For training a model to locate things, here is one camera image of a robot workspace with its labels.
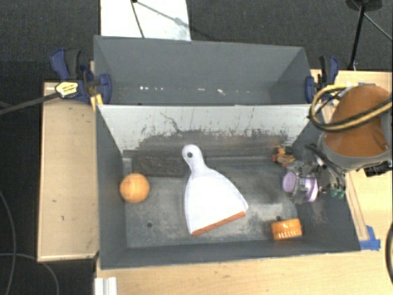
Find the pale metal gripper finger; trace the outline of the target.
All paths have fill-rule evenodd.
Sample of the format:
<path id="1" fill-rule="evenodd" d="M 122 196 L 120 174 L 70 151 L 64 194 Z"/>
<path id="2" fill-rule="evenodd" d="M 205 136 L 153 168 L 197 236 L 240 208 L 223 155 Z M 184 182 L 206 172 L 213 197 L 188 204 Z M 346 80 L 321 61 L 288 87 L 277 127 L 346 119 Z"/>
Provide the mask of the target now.
<path id="1" fill-rule="evenodd" d="M 309 202 L 309 192 L 308 191 L 296 191 L 291 195 L 291 201 L 294 204 L 303 204 Z"/>
<path id="2" fill-rule="evenodd" d="M 302 161 L 294 161 L 290 164 L 290 170 L 299 178 L 305 178 L 308 174 L 308 166 Z"/>

